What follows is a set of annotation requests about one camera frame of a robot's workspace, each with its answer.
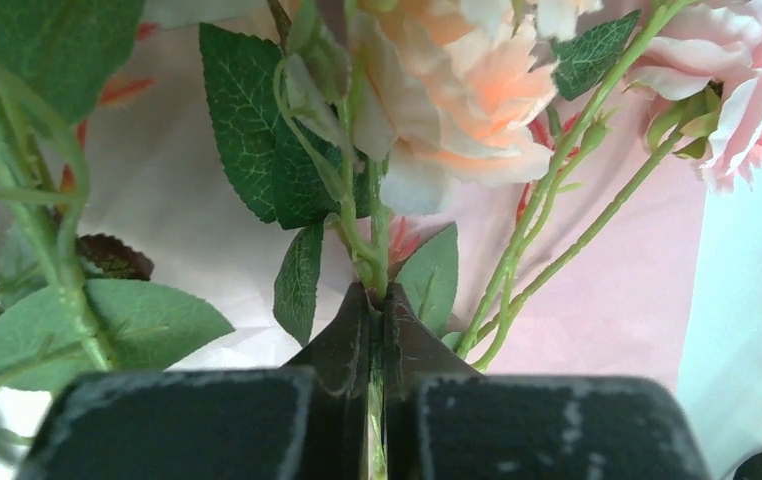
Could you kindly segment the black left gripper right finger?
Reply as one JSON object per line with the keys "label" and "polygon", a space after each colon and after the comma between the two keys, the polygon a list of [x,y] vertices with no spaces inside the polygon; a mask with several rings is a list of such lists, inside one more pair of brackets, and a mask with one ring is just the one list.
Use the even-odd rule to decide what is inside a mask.
{"label": "black left gripper right finger", "polygon": [[384,445],[392,479],[705,479],[674,397],[631,376],[484,375],[388,287]]}

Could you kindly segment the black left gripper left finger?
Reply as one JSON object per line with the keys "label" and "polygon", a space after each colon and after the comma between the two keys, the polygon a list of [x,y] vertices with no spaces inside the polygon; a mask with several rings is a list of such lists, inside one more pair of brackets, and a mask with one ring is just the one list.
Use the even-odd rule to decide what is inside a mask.
{"label": "black left gripper left finger", "polygon": [[274,369],[89,374],[52,403],[20,479],[365,479],[370,309]]}

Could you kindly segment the pink wrapping paper sheet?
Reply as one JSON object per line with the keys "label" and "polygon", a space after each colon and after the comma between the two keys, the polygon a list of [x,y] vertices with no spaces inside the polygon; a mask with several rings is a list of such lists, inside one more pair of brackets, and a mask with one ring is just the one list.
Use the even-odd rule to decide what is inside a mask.
{"label": "pink wrapping paper sheet", "polygon": [[[602,24],[634,16],[636,25],[628,36],[629,43],[645,24],[650,8],[656,2],[659,1],[627,4],[621,17],[599,23],[589,30]],[[141,22],[147,32],[136,42],[158,29],[158,24],[146,21],[143,14]],[[117,72],[118,70],[115,79],[118,89],[105,91],[96,107],[103,103],[119,102],[124,97],[133,95],[150,85],[150,80],[147,78],[122,82]],[[593,92],[587,91],[572,99],[556,97],[531,126],[535,140],[548,147],[554,147],[556,133],[567,132],[571,129],[578,114],[592,96]],[[618,125],[611,125],[609,116],[604,111],[604,105],[605,101],[601,108],[601,114],[606,117],[605,138],[601,145],[586,156],[567,177],[565,186],[559,192],[545,226],[520,260],[516,272],[517,289],[525,288],[550,262],[571,246],[648,159],[649,154],[642,141],[638,124],[633,120],[625,120]],[[81,138],[84,155],[84,133],[89,116],[76,128]],[[496,208],[494,211],[495,216],[503,220],[512,233],[516,225],[517,210],[518,208]],[[578,255],[575,256],[537,291],[543,288],[549,289],[550,294],[545,301],[549,315],[556,316],[559,313],[575,310],[580,327],[593,335],[596,345],[602,345],[605,335],[614,330],[613,325],[606,321],[606,315],[619,313],[625,313],[631,319],[640,321],[646,333],[665,345],[681,345],[682,336],[670,334],[668,331],[668,324],[673,318],[672,310],[677,306],[678,300],[676,297],[669,296],[665,287],[652,285],[649,276],[640,273],[639,254],[643,247],[641,240],[626,237],[615,240],[607,251],[590,255],[578,270],[578,275],[582,279],[582,285],[578,287],[571,285],[568,278],[562,275],[562,270]],[[90,271],[99,272],[103,277],[112,275],[107,268],[107,263],[99,264],[95,254],[89,255],[86,266]],[[138,257],[131,262],[123,263],[117,274],[125,273],[130,278],[144,277],[151,282],[151,270],[150,262]],[[458,276],[461,268],[457,257],[436,258],[428,244],[419,243],[407,251],[403,260],[396,262],[390,258],[388,270],[394,276],[391,285],[402,286],[417,319],[440,340],[445,332],[447,319],[452,313],[458,291]],[[368,296],[374,324],[369,327],[368,389],[370,396],[367,426],[373,426],[379,434],[384,455],[386,455],[384,409],[378,408],[378,403],[384,402],[384,384],[375,376],[381,368],[381,362],[376,351],[374,330],[377,326],[377,316],[384,314],[386,296],[387,294]],[[306,344],[293,339],[304,348],[314,338],[315,336],[310,332]],[[458,356],[455,351],[456,342],[447,347]],[[465,361],[467,356],[458,357]]]}

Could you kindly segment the peach artificial rose stem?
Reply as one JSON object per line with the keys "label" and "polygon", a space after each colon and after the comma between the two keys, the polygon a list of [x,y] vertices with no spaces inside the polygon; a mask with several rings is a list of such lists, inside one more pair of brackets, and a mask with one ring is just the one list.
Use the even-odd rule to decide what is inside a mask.
{"label": "peach artificial rose stem", "polygon": [[209,116],[225,174],[264,223],[294,232],[273,315],[310,337],[327,228],[359,280],[350,326],[372,327],[388,293],[391,214],[429,215],[453,185],[531,184],[593,141],[592,112],[554,147],[532,124],[556,97],[594,94],[623,73],[636,18],[583,34],[598,1],[248,1],[231,31],[199,27]]}

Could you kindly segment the pink artificial rose stem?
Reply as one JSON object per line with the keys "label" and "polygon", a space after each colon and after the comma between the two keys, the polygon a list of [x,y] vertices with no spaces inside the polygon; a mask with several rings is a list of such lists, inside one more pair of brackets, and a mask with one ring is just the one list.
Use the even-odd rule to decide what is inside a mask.
{"label": "pink artificial rose stem", "polygon": [[[567,177],[605,138],[601,108],[618,84],[649,99],[641,132],[648,159],[571,246],[517,289],[520,260],[545,226]],[[669,155],[688,161],[713,193],[753,183],[762,168],[762,1],[651,6],[571,129],[556,133],[546,176],[524,188],[510,242],[456,342],[456,354],[466,357],[486,342],[475,362],[478,370],[486,369],[527,300],[591,242]]]}

